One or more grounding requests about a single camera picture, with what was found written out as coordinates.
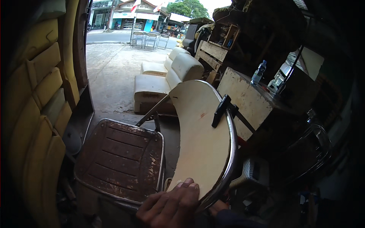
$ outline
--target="sky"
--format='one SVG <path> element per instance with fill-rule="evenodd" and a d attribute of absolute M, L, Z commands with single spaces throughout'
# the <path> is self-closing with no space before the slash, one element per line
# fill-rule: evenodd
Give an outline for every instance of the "sky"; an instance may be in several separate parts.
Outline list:
<path fill-rule="evenodd" d="M 147 1 L 154 5 L 160 5 L 161 2 L 163 2 L 165 0 L 147 0 Z M 225 6 L 231 5 L 231 3 L 232 3 L 231 0 L 199 0 L 199 1 L 201 4 L 203 4 L 203 6 L 205 8 L 207 8 L 210 18 L 212 18 L 213 11 L 216 8 L 225 7 Z M 169 2 L 175 2 L 175 0 L 166 0 L 162 6 L 166 7 Z"/>

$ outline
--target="tree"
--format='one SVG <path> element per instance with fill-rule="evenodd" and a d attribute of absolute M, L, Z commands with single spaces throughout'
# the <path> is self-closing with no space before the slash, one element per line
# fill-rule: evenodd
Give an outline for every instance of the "tree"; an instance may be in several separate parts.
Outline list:
<path fill-rule="evenodd" d="M 167 13 L 176 13 L 189 18 L 209 17 L 208 10 L 199 0 L 175 0 L 167 5 Z"/>

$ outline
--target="road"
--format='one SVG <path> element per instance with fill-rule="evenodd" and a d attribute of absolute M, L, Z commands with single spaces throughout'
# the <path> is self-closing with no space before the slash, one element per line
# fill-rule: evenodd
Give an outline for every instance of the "road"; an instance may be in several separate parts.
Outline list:
<path fill-rule="evenodd" d="M 91 31 L 86 36 L 86 43 L 114 43 L 114 42 L 129 42 L 131 38 L 130 31 L 114 31 L 94 33 Z M 177 44 L 177 38 L 170 37 L 167 43 L 167 49 L 173 49 Z"/>

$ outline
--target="person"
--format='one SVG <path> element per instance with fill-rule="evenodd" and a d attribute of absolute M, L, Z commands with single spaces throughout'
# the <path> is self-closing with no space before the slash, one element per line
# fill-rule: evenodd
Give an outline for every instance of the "person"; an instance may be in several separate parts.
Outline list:
<path fill-rule="evenodd" d="M 170 192 L 150 195 L 140 206 L 136 217 L 152 228 L 193 227 L 195 210 L 199 206 L 199 185 L 187 178 Z M 209 208 L 217 227 L 266 228 L 266 225 L 248 220 L 232 212 L 221 200 Z"/>

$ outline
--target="sofa backrest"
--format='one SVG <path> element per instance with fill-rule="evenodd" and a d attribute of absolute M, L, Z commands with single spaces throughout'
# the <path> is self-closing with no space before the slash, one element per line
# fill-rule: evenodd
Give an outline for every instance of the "sofa backrest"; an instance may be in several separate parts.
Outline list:
<path fill-rule="evenodd" d="M 166 67 L 167 70 L 171 69 L 172 61 L 174 61 L 176 56 L 180 53 L 187 53 L 190 55 L 190 53 L 187 50 L 181 47 L 175 47 L 174 49 L 172 49 L 171 53 L 169 54 L 169 56 L 167 56 L 166 61 L 164 62 L 164 66 Z"/>
<path fill-rule="evenodd" d="M 170 89 L 173 89 L 184 81 L 201 79 L 203 72 L 204 67 L 198 60 L 190 54 L 180 53 L 174 58 L 171 69 L 166 74 L 166 80 Z"/>

